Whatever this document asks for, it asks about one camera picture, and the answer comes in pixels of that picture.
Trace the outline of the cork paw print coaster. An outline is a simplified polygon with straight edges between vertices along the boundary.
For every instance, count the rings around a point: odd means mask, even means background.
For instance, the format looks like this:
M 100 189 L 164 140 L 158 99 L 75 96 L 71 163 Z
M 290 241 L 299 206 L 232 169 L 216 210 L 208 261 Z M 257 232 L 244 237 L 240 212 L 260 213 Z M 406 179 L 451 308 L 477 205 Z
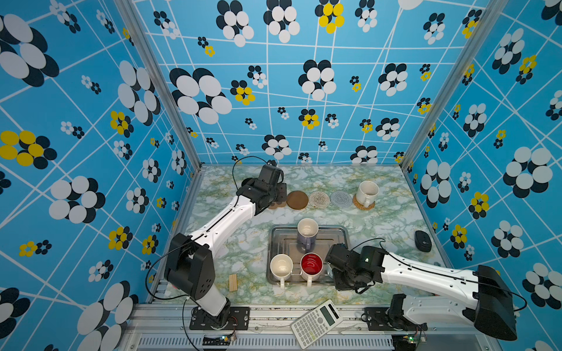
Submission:
M 286 206 L 287 206 L 287 203 L 286 203 L 285 201 L 283 201 L 283 202 L 275 202 L 275 203 L 272 203 L 271 206 L 269 206 L 269 209 L 274 210 L 274 209 L 284 208 L 284 207 L 286 207 Z

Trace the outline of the multicolour woven round coaster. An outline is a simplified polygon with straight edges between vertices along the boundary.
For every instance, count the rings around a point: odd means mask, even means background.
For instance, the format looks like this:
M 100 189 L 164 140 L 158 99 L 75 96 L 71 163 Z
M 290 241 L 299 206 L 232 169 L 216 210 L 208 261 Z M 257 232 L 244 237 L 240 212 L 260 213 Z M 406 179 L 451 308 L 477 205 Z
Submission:
M 313 192 L 308 195 L 309 205 L 312 206 L 314 209 L 326 209 L 331 200 L 328 194 L 325 192 Z

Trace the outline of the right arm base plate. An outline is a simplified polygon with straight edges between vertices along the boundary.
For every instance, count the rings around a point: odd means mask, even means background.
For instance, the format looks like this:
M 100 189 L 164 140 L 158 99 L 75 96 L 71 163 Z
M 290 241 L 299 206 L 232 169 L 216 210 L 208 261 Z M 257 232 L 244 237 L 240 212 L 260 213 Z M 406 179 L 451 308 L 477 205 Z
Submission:
M 427 324 L 415 324 L 405 317 L 402 310 L 386 307 L 365 307 L 361 321 L 369 331 L 427 331 Z

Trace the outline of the grey woven round coaster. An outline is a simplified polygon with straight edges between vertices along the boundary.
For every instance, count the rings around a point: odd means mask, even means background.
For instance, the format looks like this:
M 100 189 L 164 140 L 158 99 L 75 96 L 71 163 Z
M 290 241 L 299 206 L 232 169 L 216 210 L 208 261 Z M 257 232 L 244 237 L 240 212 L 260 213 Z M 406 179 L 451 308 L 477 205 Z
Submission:
M 346 209 L 353 205 L 352 197 L 342 190 L 333 192 L 330 195 L 330 201 L 333 205 L 341 209 Z

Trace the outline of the tan wicker round coaster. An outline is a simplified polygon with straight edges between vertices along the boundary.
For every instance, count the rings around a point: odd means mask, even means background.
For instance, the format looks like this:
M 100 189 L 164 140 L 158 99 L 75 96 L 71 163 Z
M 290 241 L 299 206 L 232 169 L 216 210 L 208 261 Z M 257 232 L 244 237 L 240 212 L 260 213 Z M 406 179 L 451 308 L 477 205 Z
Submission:
M 371 203 L 369 206 L 364 206 L 363 204 L 361 204 L 357 200 L 356 195 L 354 195 L 352 201 L 353 201 L 354 206 L 356 206 L 359 210 L 362 210 L 362 211 L 370 211 L 370 210 L 374 209 L 374 207 L 376 206 L 376 202 Z

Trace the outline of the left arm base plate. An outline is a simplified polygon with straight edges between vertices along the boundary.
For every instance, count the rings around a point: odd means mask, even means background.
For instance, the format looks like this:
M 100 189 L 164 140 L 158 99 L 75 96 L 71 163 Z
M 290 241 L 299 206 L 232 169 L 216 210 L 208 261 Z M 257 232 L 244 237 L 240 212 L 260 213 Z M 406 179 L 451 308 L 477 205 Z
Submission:
M 193 331 L 246 331 L 250 322 L 249 307 L 225 307 L 212 316 L 200 307 L 192 309 L 189 329 Z

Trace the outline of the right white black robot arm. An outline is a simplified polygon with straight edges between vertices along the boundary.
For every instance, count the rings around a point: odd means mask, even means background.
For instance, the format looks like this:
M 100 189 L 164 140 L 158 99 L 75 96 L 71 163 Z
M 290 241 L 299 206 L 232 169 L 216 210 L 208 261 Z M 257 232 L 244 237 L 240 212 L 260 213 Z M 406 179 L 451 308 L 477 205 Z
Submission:
M 404 285 L 425 297 L 395 294 L 379 323 L 397 330 L 425 331 L 430 323 L 468 324 L 504 341 L 518 338 L 512 292 L 495 269 L 447 269 L 366 246 L 361 252 L 333 245 L 325 258 L 337 290 L 366 292 L 377 283 Z

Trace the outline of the cream mug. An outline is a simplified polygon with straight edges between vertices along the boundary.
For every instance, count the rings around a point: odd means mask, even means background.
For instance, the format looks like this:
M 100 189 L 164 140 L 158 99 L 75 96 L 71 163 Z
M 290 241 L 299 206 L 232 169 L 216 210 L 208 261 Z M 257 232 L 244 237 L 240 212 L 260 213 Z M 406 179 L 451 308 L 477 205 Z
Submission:
M 357 190 L 357 200 L 364 206 L 375 202 L 380 192 L 379 186 L 373 181 L 363 181 Z
M 269 263 L 270 272 L 280 282 L 282 290 L 285 289 L 285 283 L 291 278 L 293 268 L 293 260 L 286 254 L 277 254 L 271 259 Z

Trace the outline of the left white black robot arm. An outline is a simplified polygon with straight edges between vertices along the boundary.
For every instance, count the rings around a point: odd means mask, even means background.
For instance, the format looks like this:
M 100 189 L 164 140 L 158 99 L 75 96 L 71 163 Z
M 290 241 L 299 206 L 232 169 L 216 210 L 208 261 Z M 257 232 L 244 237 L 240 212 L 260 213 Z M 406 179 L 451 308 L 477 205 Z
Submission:
M 230 203 L 207 224 L 171 240 L 164 277 L 198 305 L 207 324 L 223 327 L 230 317 L 231 302 L 215 285 L 217 251 L 241 225 L 286 197 L 284 172 L 266 164 L 258 177 L 242 182 Z

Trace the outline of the brown wooden round coaster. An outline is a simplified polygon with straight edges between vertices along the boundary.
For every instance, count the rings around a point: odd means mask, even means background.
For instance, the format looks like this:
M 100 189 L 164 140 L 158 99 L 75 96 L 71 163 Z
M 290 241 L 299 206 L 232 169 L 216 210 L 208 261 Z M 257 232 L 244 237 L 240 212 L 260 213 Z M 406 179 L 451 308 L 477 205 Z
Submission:
M 303 191 L 292 191 L 287 195 L 287 206 L 300 211 L 305 209 L 309 203 L 309 197 Z

